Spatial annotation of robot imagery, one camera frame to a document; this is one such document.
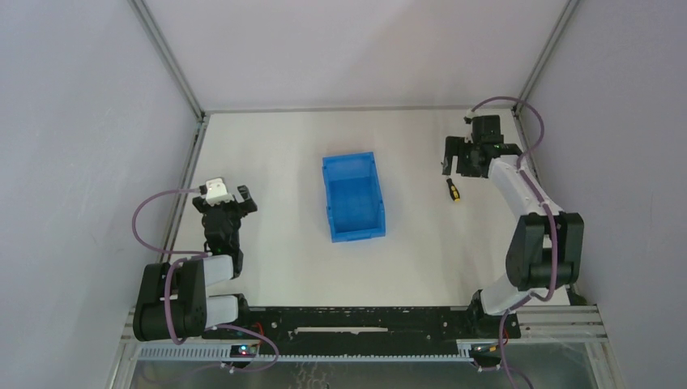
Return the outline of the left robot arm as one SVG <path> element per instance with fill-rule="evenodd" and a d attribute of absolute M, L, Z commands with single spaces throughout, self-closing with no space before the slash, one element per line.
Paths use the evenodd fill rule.
<path fill-rule="evenodd" d="M 258 207 L 247 186 L 237 190 L 240 200 L 220 179 L 190 190 L 201 215 L 203 249 L 177 251 L 176 261 L 144 268 L 132 324 L 137 340 L 181 344 L 208 328 L 247 319 L 249 307 L 243 294 L 207 292 L 212 285 L 235 280 L 243 270 L 241 221 Z"/>

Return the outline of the black yellow screwdriver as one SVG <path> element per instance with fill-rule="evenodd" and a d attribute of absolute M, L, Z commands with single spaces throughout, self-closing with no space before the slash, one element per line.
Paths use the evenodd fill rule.
<path fill-rule="evenodd" d="M 457 186 L 455 185 L 455 183 L 453 182 L 453 180 L 450 177 L 448 177 L 446 179 L 446 184 L 448 187 L 450 198 L 454 202 L 458 202 L 461 199 L 461 196 L 460 196 L 460 193 L 459 193 Z"/>

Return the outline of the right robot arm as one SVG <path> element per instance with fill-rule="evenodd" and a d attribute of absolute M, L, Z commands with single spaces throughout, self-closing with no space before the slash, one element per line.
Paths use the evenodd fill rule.
<path fill-rule="evenodd" d="M 550 301 L 556 290 L 578 280 L 584 221 L 545 194 L 520 147 L 506 143 L 499 116 L 469 113 L 464 120 L 470 135 L 448 136 L 445 141 L 442 173 L 451 198 L 460 198 L 452 173 L 488 179 L 516 219 L 504 275 L 477 291 L 467 310 L 478 337 L 496 338 L 505 330 L 502 318 L 531 300 Z"/>

